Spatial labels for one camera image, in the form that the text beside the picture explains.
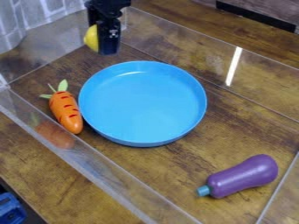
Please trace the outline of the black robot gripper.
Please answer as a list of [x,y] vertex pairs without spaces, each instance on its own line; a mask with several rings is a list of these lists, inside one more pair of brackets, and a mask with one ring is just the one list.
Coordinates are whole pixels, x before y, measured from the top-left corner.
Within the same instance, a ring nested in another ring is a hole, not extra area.
[[116,54],[121,34],[117,18],[121,17],[121,9],[130,6],[130,0],[88,0],[84,5],[88,12],[88,25],[97,26],[97,52],[101,55]]

